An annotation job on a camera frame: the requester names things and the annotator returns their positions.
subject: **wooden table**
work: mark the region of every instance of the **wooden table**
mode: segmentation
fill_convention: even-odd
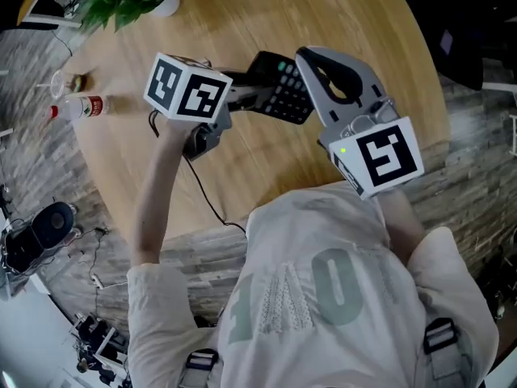
[[[372,66],[399,113],[411,117],[421,148],[449,139],[438,77],[404,0],[182,0],[170,18],[146,15],[113,30],[113,23],[100,28],[65,68],[89,72],[92,94],[113,96],[108,116],[77,123],[75,132],[125,238],[156,144],[147,123],[151,107],[142,95],[158,51],[246,70],[261,49],[294,57],[300,46],[325,45]],[[316,144],[321,128],[316,113],[298,126],[239,112],[221,144],[194,166],[213,204],[235,221],[286,191],[340,179]],[[183,162],[167,238],[217,225]]]

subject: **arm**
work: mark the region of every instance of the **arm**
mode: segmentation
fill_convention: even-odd
[[[132,266],[159,263],[167,228],[170,194],[183,146],[197,123],[167,121],[147,170],[138,199],[130,250]]]
[[[158,264],[174,178],[195,125],[167,121],[162,126],[139,196],[128,272],[128,367],[135,387],[176,386],[188,354],[206,348],[212,332],[195,325],[187,278]]]
[[[377,199],[385,217],[392,252],[407,266],[413,251],[426,237],[426,232],[402,190],[384,192]]]
[[[454,320],[471,359],[469,377],[477,386],[494,362],[498,330],[451,231],[440,227],[426,235],[400,190],[380,194],[378,200],[392,252],[411,273],[426,312]]]

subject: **black and white marker cube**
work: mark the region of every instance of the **black and white marker cube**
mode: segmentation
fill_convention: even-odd
[[[329,149],[334,165],[363,199],[424,172],[409,117],[332,142]]]
[[[213,124],[232,79],[198,61],[158,53],[144,99],[167,118]]]

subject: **strap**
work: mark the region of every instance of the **strap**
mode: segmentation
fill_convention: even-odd
[[[462,388],[458,333],[450,318],[437,318],[426,328],[423,350],[430,359],[427,388]]]
[[[191,353],[179,379],[178,388],[205,388],[218,360],[219,354],[213,349],[200,349]]]

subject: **black calculator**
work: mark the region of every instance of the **black calculator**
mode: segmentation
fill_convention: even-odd
[[[278,53],[259,52],[247,73],[268,79],[271,97],[253,110],[292,124],[303,124],[314,110],[307,88],[293,59]]]

